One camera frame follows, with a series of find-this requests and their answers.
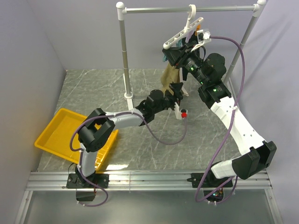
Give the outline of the white clip hanger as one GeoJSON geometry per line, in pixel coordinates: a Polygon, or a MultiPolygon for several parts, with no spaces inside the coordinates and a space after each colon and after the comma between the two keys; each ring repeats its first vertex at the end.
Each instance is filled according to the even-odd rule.
{"type": "Polygon", "coordinates": [[[175,34],[172,38],[167,40],[163,44],[163,49],[169,49],[173,45],[175,46],[181,39],[187,37],[192,31],[195,31],[197,26],[200,25],[204,20],[203,17],[199,17],[198,19],[194,20],[196,16],[196,6],[194,4],[190,4],[189,8],[191,11],[188,14],[187,21],[184,28],[181,31],[179,31],[177,34],[175,34]]]}

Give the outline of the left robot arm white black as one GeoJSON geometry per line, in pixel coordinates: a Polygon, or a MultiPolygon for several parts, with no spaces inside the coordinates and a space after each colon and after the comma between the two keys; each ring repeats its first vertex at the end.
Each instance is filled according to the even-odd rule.
{"type": "Polygon", "coordinates": [[[105,112],[95,109],[72,134],[71,151],[79,152],[79,163],[75,169],[78,183],[88,188],[94,183],[95,161],[98,151],[108,141],[113,131],[133,126],[147,126],[159,112],[172,109],[178,119],[186,116],[186,111],[179,110],[183,99],[183,83],[171,83],[165,92],[152,90],[145,100],[135,108],[123,112],[105,112]],[[78,137],[80,147],[73,148],[73,140],[78,137]]]}

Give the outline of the khaki underwear white waistband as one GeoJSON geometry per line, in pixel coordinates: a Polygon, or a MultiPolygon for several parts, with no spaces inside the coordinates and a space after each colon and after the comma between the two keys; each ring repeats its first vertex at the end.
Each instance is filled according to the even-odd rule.
{"type": "Polygon", "coordinates": [[[182,69],[176,69],[174,66],[171,66],[169,63],[166,66],[166,69],[163,71],[161,76],[161,91],[165,96],[166,91],[169,91],[173,94],[173,91],[170,89],[169,84],[171,83],[185,83],[183,80],[182,69]]]}

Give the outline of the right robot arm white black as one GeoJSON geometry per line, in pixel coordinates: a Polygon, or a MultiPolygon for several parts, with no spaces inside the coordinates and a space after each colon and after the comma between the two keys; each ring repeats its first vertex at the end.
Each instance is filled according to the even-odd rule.
{"type": "Polygon", "coordinates": [[[267,142],[246,120],[235,105],[230,91],[221,78],[226,72],[225,58],[211,53],[201,59],[194,44],[182,47],[167,47],[162,50],[171,66],[191,73],[200,83],[198,89],[201,100],[222,121],[238,146],[240,156],[213,164],[205,181],[215,187],[223,178],[238,176],[246,180],[268,168],[277,147],[273,141],[267,142]]]}

